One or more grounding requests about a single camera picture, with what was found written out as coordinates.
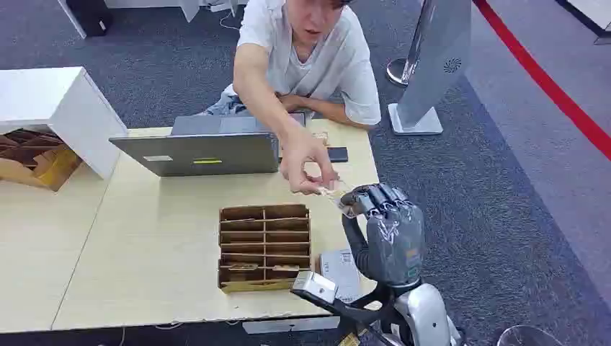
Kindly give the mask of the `person's left hand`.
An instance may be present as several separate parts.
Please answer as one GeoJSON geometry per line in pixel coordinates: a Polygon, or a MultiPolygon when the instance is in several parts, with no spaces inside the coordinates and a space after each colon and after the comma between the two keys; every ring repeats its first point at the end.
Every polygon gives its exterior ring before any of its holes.
{"type": "Polygon", "coordinates": [[[303,98],[298,95],[276,93],[275,96],[288,112],[297,112],[306,108],[303,98]]]}

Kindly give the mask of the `person's right hand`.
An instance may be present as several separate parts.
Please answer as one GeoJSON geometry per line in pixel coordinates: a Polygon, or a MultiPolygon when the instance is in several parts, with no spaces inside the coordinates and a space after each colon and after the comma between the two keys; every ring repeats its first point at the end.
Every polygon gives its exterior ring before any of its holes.
{"type": "Polygon", "coordinates": [[[318,195],[320,187],[330,188],[332,182],[339,179],[323,142],[314,138],[305,128],[288,128],[278,138],[282,146],[280,171],[293,193],[318,195]],[[319,177],[307,173],[307,162],[318,165],[321,173],[319,177]]]}

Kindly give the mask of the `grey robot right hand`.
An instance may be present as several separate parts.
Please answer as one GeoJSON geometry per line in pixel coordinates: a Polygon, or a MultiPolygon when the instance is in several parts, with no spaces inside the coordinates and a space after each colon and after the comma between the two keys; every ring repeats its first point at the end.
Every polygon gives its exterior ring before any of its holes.
{"type": "Polygon", "coordinates": [[[390,287],[420,282],[424,216],[402,189],[386,183],[362,185],[339,199],[342,226],[357,269],[390,287]]]}

